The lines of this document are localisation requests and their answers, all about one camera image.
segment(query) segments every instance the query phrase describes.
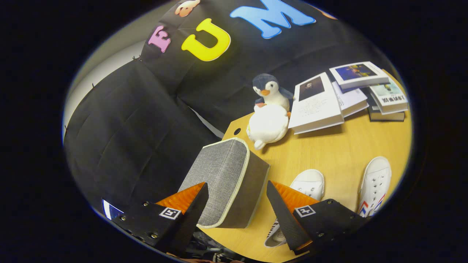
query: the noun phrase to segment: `wooden table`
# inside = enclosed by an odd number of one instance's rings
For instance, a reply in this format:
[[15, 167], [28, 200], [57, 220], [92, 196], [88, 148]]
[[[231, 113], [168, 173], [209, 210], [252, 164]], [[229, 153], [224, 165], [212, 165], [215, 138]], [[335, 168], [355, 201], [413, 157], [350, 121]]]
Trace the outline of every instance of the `wooden table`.
[[[290, 185], [300, 172], [317, 169], [325, 178], [323, 199], [333, 198], [355, 211], [359, 202], [359, 184], [372, 158], [385, 156], [390, 162], [392, 179], [388, 197], [391, 197], [405, 171], [412, 136], [409, 110], [405, 112], [404, 122], [370, 122], [367, 110], [363, 110], [345, 118], [342, 125], [298, 135], [289, 130], [280, 141], [267, 144], [260, 151], [255, 150], [245, 132], [252, 114], [231, 122], [223, 139], [238, 137], [246, 141], [254, 154], [271, 165], [268, 180]], [[241, 132], [234, 135], [237, 128], [241, 128]], [[298, 256], [289, 250], [287, 244], [276, 248], [263, 245], [275, 218], [264, 189], [249, 227], [210, 228], [202, 231], [242, 256], [282, 263]]]

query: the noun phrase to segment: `book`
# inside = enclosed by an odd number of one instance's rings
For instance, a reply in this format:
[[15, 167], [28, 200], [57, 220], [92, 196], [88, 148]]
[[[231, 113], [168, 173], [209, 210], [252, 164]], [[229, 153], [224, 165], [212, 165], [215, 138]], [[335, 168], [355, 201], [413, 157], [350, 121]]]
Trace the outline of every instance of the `book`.
[[367, 96], [359, 88], [343, 93], [336, 81], [332, 82], [331, 85], [333, 86], [333, 89], [336, 93], [336, 97], [338, 99], [338, 103], [344, 118], [369, 107], [369, 104], [367, 103]]
[[380, 112], [383, 115], [408, 110], [408, 100], [393, 79], [389, 84], [369, 86]]
[[342, 123], [341, 108], [326, 72], [296, 85], [288, 126], [294, 134]]
[[367, 96], [367, 103], [369, 104], [367, 111], [369, 113], [369, 120], [371, 122], [376, 122], [376, 121], [400, 121], [402, 122], [405, 120], [404, 111], [383, 115], [380, 112], [380, 109], [377, 106], [377, 103], [375, 102], [374, 98], [371, 96], [371, 93], [372, 93], [371, 90], [369, 88], [364, 88], [362, 89], [362, 92]]
[[370, 61], [356, 62], [330, 69], [342, 91], [389, 83], [389, 77]]

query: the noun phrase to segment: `stuffed penguin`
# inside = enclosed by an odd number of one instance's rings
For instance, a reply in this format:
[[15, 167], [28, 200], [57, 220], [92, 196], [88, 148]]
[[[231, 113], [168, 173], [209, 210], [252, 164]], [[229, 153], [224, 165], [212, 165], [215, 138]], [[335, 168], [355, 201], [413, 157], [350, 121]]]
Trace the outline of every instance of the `stuffed penguin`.
[[252, 83], [254, 91], [261, 96], [261, 98], [255, 101], [255, 104], [263, 102], [266, 105], [280, 105], [286, 110], [288, 117], [291, 116], [291, 112], [289, 111], [289, 100], [293, 99], [294, 95], [280, 87], [278, 80], [274, 76], [262, 73], [256, 76]]
[[250, 117], [246, 133], [254, 148], [261, 150], [267, 143], [281, 140], [288, 131], [289, 118], [286, 110], [275, 104], [263, 107], [255, 105], [254, 114]]

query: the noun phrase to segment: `gray storage cube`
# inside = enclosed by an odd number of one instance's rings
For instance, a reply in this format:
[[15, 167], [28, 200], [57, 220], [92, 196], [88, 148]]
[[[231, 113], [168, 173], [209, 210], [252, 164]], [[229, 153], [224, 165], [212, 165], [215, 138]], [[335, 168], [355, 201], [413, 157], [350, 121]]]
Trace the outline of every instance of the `gray storage cube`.
[[270, 165], [231, 138], [202, 148], [179, 191], [208, 183], [208, 202], [199, 228], [246, 228], [265, 189]]

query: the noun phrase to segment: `white sneaker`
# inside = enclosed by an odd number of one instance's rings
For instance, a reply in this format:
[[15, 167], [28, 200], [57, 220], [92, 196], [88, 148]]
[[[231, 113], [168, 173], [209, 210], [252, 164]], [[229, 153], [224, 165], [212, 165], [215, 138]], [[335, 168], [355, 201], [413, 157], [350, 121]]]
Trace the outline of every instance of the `white sneaker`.
[[360, 201], [357, 214], [368, 217], [377, 212], [390, 187], [391, 177], [390, 163], [385, 157], [375, 157], [369, 162], [359, 190]]
[[[296, 176], [289, 187], [320, 201], [324, 191], [323, 174], [315, 169], [305, 170]], [[274, 248], [284, 244], [286, 244], [286, 238], [279, 228], [278, 219], [276, 219], [268, 232], [264, 245], [267, 248]]]

